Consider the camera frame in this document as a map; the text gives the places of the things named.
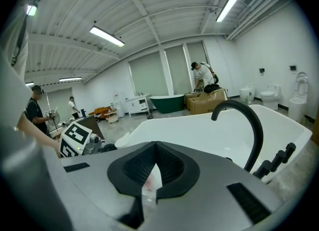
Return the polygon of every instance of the man in black shirt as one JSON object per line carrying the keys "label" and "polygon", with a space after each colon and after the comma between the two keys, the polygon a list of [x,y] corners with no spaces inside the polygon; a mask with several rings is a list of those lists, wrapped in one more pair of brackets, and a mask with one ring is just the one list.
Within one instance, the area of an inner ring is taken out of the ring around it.
{"label": "man in black shirt", "polygon": [[41,87],[35,85],[31,90],[32,96],[26,107],[25,115],[39,130],[50,137],[49,131],[45,124],[45,122],[50,120],[50,118],[43,117],[40,106],[37,103],[37,100],[41,99]]}

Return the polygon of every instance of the white cabinet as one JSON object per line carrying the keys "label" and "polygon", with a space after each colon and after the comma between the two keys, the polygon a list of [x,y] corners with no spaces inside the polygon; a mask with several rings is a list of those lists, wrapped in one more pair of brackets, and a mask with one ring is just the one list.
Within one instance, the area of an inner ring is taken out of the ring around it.
{"label": "white cabinet", "polygon": [[134,113],[149,112],[149,106],[151,105],[149,94],[136,96],[132,99],[126,100],[126,107],[130,116]]}

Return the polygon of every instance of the black shirt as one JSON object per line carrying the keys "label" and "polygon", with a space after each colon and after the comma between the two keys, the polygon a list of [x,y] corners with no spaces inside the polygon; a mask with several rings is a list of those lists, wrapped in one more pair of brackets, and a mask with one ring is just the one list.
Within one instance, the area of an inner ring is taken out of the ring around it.
{"label": "black shirt", "polygon": [[[33,122],[33,118],[34,117],[43,117],[42,115],[42,111],[40,109],[39,104],[37,103],[36,100],[34,100],[33,98],[31,98],[28,102],[28,106],[26,108],[26,117],[28,118],[28,120],[30,120],[31,122]],[[49,131],[48,128],[46,127],[45,122],[40,123],[40,124],[34,124],[37,128],[39,128],[44,134],[48,135]]]}

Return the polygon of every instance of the ceiling light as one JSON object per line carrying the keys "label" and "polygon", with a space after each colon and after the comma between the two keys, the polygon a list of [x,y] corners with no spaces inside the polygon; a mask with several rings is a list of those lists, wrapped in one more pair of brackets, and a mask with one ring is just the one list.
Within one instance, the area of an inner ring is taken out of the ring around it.
{"label": "ceiling light", "polygon": [[237,0],[227,0],[225,6],[221,10],[221,13],[217,17],[217,22],[222,22],[224,18],[227,16],[228,12],[231,10],[231,8],[234,6]]}
{"label": "ceiling light", "polygon": [[59,82],[63,81],[71,81],[71,80],[81,80],[81,77],[66,77],[66,78],[60,78]]}
{"label": "ceiling light", "polygon": [[36,4],[28,4],[26,9],[26,14],[34,16],[36,13],[37,5]]}
{"label": "ceiling light", "polygon": [[119,39],[115,38],[114,36],[110,35],[109,33],[107,33],[106,31],[103,31],[102,29],[93,26],[92,29],[90,30],[90,32],[94,35],[97,35],[103,39],[106,39],[109,42],[112,42],[115,45],[118,45],[119,47],[124,46],[124,42],[120,41]]}

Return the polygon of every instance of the green bathtub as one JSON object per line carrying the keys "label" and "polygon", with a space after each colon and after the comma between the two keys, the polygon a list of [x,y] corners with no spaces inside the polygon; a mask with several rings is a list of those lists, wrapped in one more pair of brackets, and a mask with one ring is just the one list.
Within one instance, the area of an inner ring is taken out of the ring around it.
{"label": "green bathtub", "polygon": [[162,114],[181,111],[184,109],[184,95],[152,96],[152,104]]}

